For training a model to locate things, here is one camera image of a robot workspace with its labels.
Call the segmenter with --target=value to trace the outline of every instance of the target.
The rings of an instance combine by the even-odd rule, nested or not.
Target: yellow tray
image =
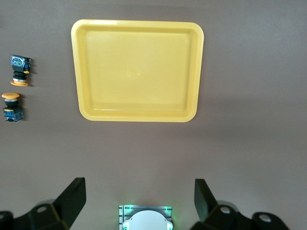
[[[195,116],[203,49],[197,24],[79,20],[71,40],[86,119],[186,122]]]

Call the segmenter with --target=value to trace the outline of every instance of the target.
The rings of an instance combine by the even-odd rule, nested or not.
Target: gray surface
[[[187,230],[198,220],[194,179],[204,178],[242,214],[272,212],[305,230],[306,12],[305,0],[2,1],[0,92],[22,95],[25,119],[0,119],[0,210],[21,215],[84,176],[87,203],[73,230],[115,230],[121,204],[172,206],[175,229]],[[199,24],[195,118],[83,118],[70,37],[78,19]],[[31,87],[10,85],[10,54],[33,58]]]

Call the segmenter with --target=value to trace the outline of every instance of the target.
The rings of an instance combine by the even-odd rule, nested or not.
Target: yellow button
[[[7,100],[14,100],[17,97],[19,97],[19,94],[15,93],[15,92],[7,92],[2,94],[2,97],[7,99]]]
[[[11,84],[15,86],[27,86],[28,85],[27,82],[22,82],[22,81],[11,81]]]

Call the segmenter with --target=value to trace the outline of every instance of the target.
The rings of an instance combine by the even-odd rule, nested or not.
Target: metal bolt head
[[[46,209],[47,209],[46,207],[42,206],[37,209],[37,212],[41,213],[41,212],[44,212]]]
[[[225,214],[229,214],[230,213],[230,209],[227,208],[226,206],[223,206],[220,208],[221,212],[225,213]]]
[[[259,218],[264,221],[264,222],[267,222],[267,223],[270,223],[272,220],[271,218],[268,216],[268,215],[265,215],[265,214],[261,214],[259,215]]]

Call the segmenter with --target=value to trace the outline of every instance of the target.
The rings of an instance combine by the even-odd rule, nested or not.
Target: tray rim
[[[187,116],[95,116],[86,112],[84,106],[84,92],[82,86],[81,65],[79,60],[77,31],[83,26],[120,26],[120,27],[145,27],[145,28],[175,28],[194,30],[198,36],[198,45],[196,52],[196,68],[191,99],[191,110]],[[168,22],[168,21],[133,21],[133,20],[96,20],[96,19],[80,19],[74,23],[71,28],[71,42],[74,59],[75,77],[78,94],[79,110],[82,116],[91,121],[140,121],[140,122],[187,122],[190,121],[197,112],[202,53],[204,44],[204,34],[202,28],[193,22]]]

